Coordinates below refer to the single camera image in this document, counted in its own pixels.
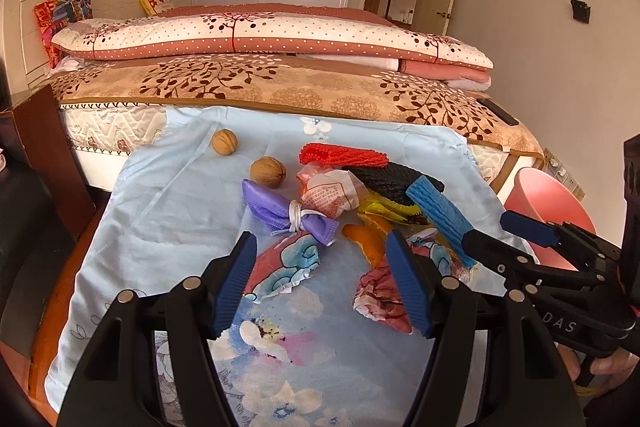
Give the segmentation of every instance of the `phone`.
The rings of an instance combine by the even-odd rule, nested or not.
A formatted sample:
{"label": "phone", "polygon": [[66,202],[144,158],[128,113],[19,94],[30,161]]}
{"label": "phone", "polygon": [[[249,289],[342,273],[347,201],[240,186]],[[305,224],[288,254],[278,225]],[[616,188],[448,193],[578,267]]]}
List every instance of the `phone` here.
{"label": "phone", "polygon": [[477,98],[476,100],[478,100],[478,103],[481,103],[482,105],[484,105],[484,107],[494,113],[494,115],[500,118],[500,120],[502,120],[505,124],[514,126],[520,123],[503,108],[492,102],[490,98]]}

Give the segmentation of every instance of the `yellow plastic wrapper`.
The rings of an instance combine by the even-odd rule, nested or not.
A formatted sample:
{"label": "yellow plastic wrapper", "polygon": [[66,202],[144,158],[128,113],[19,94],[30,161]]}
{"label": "yellow plastic wrapper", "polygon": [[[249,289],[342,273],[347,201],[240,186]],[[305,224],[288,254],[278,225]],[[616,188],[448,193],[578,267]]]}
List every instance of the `yellow plastic wrapper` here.
{"label": "yellow plastic wrapper", "polygon": [[380,194],[369,191],[369,197],[366,198],[360,206],[358,206],[359,214],[374,214],[375,216],[384,217],[392,223],[400,225],[410,225],[417,222],[417,216],[424,220],[424,216],[420,214],[420,207],[417,204],[406,206],[389,200]]}

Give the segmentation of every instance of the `orange peel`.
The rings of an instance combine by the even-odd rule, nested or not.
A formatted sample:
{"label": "orange peel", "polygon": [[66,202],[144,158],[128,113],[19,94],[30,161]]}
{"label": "orange peel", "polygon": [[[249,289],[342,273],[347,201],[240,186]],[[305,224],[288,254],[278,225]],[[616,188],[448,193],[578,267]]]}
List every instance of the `orange peel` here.
{"label": "orange peel", "polygon": [[372,268],[384,259],[385,242],[374,230],[364,225],[344,225],[342,235],[360,247]]}
{"label": "orange peel", "polygon": [[382,241],[386,241],[386,234],[394,229],[393,225],[382,216],[358,212],[358,217],[364,223],[364,226],[376,232]]}

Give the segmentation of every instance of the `black gripper frame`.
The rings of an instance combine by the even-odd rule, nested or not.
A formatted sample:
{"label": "black gripper frame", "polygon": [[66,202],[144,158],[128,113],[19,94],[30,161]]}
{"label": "black gripper frame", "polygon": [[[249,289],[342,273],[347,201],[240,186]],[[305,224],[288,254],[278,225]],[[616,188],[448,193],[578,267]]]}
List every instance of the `black gripper frame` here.
{"label": "black gripper frame", "polygon": [[[58,427],[88,421],[92,427],[169,426],[160,400],[155,331],[168,334],[185,425],[237,426],[207,347],[207,339],[216,338],[211,329],[216,315],[214,298],[233,256],[211,261],[194,289],[188,289],[193,287],[188,278],[161,295],[139,298],[130,294],[127,300],[120,293],[82,355]],[[412,253],[410,258],[428,289],[436,346],[405,427],[456,426],[476,330],[488,330],[489,342],[481,404],[473,426],[584,426],[551,335],[524,293],[483,295],[458,281],[450,289],[443,285],[431,259]]]}

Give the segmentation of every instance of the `colorful pillow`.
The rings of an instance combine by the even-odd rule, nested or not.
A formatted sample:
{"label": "colorful pillow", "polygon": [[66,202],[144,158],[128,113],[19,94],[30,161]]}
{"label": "colorful pillow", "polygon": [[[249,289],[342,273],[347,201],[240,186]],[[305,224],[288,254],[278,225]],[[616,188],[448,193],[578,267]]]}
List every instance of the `colorful pillow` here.
{"label": "colorful pillow", "polygon": [[51,44],[53,36],[71,22],[93,17],[91,0],[46,0],[34,6],[33,12],[51,68],[55,68],[63,56],[63,52]]}
{"label": "colorful pillow", "polygon": [[171,0],[139,0],[145,13],[150,17],[174,8]]}

